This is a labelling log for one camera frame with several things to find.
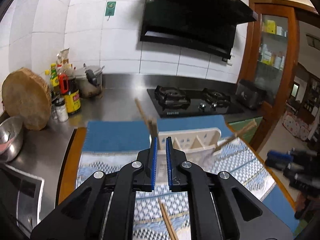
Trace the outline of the wooden chopstick crossed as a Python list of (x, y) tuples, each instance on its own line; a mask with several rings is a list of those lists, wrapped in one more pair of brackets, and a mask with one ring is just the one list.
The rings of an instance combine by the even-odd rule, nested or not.
[(224, 141), (223, 143), (221, 143), (220, 145), (216, 146), (215, 150), (213, 151), (214, 153), (221, 150), (221, 148), (223, 148), (223, 146), (227, 145), (228, 143), (232, 142), (233, 140), (235, 140), (238, 137), (243, 136), (245, 133), (249, 132), (250, 130), (257, 128), (257, 122), (255, 119), (253, 119), (252, 121), (250, 121), (245, 127), (243, 127), (241, 130), (236, 131), (233, 133), (233, 135), (228, 138), (226, 141)]

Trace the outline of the steel kitchen sink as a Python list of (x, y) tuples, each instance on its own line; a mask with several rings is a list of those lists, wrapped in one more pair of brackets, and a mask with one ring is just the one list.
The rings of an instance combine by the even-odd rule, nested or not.
[(27, 237), (41, 221), (43, 187), (43, 178), (7, 164), (1, 165), (1, 204), (14, 225)]

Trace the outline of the cream house-shaped utensil holder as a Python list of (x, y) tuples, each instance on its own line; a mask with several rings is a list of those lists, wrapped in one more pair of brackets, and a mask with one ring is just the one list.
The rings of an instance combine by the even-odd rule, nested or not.
[(167, 171), (165, 156), (167, 137), (171, 137), (174, 149), (183, 151), (189, 161), (204, 166), (213, 157), (218, 141), (221, 139), (221, 131), (215, 127), (159, 132), (157, 172), (160, 174)]

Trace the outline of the black gas stove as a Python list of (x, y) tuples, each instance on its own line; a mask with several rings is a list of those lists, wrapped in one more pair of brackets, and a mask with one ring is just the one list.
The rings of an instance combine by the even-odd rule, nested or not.
[(161, 118), (182, 118), (203, 115), (225, 115), (243, 113), (231, 97), (218, 91), (185, 90), (157, 86), (147, 90), (153, 105)]

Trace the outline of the green drawer cabinet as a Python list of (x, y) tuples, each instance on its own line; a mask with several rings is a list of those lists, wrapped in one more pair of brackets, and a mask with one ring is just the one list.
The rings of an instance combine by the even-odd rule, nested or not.
[(249, 144), (262, 120), (262, 117), (256, 117), (253, 119), (230, 122), (228, 125), (236, 133), (239, 133), (240, 131), (244, 130), (242, 133), (239, 134), (240, 138), (244, 142)]

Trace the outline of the black toaster appliance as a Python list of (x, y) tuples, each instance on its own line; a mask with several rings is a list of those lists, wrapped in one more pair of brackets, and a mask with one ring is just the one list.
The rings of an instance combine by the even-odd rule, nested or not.
[(248, 80), (238, 81), (236, 99), (249, 109), (259, 109), (266, 98), (267, 92)]

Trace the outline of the steel pressure cooker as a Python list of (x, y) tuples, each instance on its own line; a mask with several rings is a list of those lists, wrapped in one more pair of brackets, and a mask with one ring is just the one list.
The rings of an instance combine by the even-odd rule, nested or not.
[(75, 68), (74, 75), (79, 89), (80, 98), (93, 98), (102, 93), (103, 68), (104, 67), (100, 66), (89, 66), (85, 63), (82, 67)]

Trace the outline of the white seasoning shaker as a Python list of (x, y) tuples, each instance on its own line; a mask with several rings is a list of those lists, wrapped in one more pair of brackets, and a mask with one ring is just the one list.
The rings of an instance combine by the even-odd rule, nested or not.
[(68, 120), (68, 113), (67, 113), (67, 108), (66, 108), (66, 103), (64, 98), (60, 97), (55, 100), (55, 109), (57, 113), (57, 118), (59, 122), (65, 122)]

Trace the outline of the small glass shaker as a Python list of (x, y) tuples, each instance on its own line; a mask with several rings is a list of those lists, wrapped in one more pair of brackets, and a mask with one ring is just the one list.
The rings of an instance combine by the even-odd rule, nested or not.
[(52, 107), (51, 107), (51, 117), (53, 120), (57, 120), (58, 116), (57, 116), (57, 112), (56, 112), (56, 107), (55, 104), (52, 103)]

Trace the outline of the dark soy sauce bottle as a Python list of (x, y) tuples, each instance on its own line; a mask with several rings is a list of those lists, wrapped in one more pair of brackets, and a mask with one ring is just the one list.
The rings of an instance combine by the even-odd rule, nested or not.
[(68, 115), (80, 111), (80, 92), (72, 64), (64, 64), (59, 72), (60, 94), (65, 100)]

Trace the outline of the wooden glass door cabinet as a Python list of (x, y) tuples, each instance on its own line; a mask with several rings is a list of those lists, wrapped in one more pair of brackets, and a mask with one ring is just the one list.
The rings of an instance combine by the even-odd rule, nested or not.
[(239, 78), (251, 81), (266, 96), (259, 111), (263, 119), (250, 141), (259, 151), (285, 112), (291, 94), (299, 51), (299, 26), (293, 7), (249, 1), (257, 20), (247, 26)]

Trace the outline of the green cap sauce bottle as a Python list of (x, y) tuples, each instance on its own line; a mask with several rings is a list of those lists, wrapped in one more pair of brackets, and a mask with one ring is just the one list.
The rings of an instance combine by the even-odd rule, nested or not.
[(59, 76), (57, 73), (57, 67), (55, 63), (52, 63), (50, 65), (50, 82), (52, 84), (55, 96), (59, 96), (60, 94)]

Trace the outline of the black range hood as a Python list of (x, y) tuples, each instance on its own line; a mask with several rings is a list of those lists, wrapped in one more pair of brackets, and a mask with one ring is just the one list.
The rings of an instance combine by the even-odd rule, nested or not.
[(146, 0), (140, 40), (231, 58), (236, 27), (258, 15), (241, 0)]

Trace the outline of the round wooden chopping block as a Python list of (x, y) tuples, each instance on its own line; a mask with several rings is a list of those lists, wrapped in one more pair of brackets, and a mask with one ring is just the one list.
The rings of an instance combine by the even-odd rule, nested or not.
[(52, 100), (46, 81), (28, 68), (10, 73), (2, 84), (2, 102), (9, 116), (19, 115), (28, 130), (45, 128)]

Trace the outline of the steel colander bowl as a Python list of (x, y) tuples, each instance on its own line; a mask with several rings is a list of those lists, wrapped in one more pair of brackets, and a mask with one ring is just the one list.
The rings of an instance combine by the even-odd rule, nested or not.
[(23, 121), (12, 116), (1, 123), (1, 163), (12, 161), (19, 154), (23, 144)]

